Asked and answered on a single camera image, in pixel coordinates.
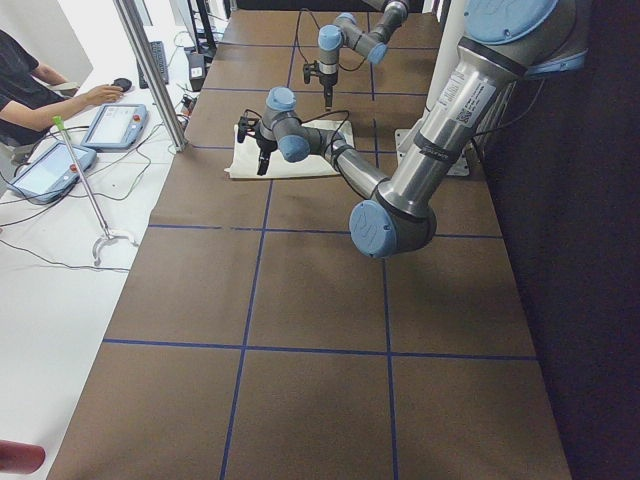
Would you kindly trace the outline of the person's hand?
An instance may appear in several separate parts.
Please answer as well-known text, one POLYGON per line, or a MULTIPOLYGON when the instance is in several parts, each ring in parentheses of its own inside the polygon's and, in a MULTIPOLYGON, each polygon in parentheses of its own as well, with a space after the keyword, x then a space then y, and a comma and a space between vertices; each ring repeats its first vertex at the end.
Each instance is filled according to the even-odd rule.
POLYGON ((124 90, 115 85, 99 85, 82 95, 87 105, 98 106, 114 103, 124 96, 124 90))

